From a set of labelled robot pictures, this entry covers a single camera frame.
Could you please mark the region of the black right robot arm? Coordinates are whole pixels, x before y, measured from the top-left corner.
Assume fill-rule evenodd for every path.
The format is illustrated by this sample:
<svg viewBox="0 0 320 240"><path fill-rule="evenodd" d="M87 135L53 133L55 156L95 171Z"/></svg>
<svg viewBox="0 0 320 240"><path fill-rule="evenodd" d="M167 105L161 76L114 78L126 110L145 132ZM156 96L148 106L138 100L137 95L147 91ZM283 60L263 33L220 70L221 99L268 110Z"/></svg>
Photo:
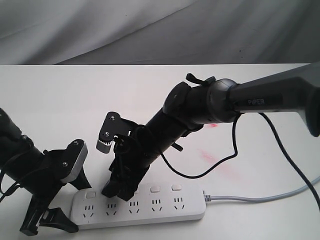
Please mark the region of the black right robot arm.
<svg viewBox="0 0 320 240"><path fill-rule="evenodd" d="M189 73L168 94L146 123L137 124L109 112L98 135L97 149L115 158L101 193L130 200L152 162L177 140L206 124L232 123L243 113L296 112L310 134L320 135L320 65L311 63L245 83L223 78L197 79Z"/></svg>

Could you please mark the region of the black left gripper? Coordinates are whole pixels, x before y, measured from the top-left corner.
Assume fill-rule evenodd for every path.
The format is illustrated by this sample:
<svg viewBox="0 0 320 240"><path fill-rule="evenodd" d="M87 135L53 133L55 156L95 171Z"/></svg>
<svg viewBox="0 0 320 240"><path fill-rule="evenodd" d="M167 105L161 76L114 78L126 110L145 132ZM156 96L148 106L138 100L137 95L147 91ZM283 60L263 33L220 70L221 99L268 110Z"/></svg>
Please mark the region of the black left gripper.
<svg viewBox="0 0 320 240"><path fill-rule="evenodd" d="M49 208L60 189L65 185L56 178L56 165L63 155L62 150L45 151L41 163L35 171L22 180L22 187L32 194L20 232L27 236L38 234L38 227L55 228L67 233L77 233L79 227L72 222L61 208ZM90 189L84 168L77 178L70 182L77 190Z"/></svg>

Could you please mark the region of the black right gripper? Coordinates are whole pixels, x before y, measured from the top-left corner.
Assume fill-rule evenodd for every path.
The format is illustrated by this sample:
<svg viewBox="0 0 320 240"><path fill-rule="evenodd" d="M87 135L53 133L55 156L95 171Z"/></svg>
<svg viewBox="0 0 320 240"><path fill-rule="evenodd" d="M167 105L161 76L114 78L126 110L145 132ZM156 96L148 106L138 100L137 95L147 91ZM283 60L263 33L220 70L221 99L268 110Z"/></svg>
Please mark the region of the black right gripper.
<svg viewBox="0 0 320 240"><path fill-rule="evenodd" d="M150 165L160 155L163 125L151 119L142 125L127 119L108 121L108 141L114 141L115 157L109 170L111 175L101 190L107 198L117 196L129 201L135 194Z"/></svg>

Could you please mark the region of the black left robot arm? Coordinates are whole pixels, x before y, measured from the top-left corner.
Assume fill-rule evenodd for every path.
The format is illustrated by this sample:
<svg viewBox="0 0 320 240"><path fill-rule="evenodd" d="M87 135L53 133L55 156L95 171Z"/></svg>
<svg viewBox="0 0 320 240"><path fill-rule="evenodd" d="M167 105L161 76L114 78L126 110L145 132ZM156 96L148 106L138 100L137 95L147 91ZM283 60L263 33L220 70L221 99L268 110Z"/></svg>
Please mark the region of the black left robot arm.
<svg viewBox="0 0 320 240"><path fill-rule="evenodd" d="M14 183L1 191L1 199L23 188L32 197L20 232L27 236L38 234L38 227L50 227L76 233L79 227L61 208L49 208L57 193L66 184L77 190L91 187L84 172L88 154L82 139L73 140L65 149L40 152L33 141L22 134L9 115L0 111L0 176L9 176Z"/></svg>

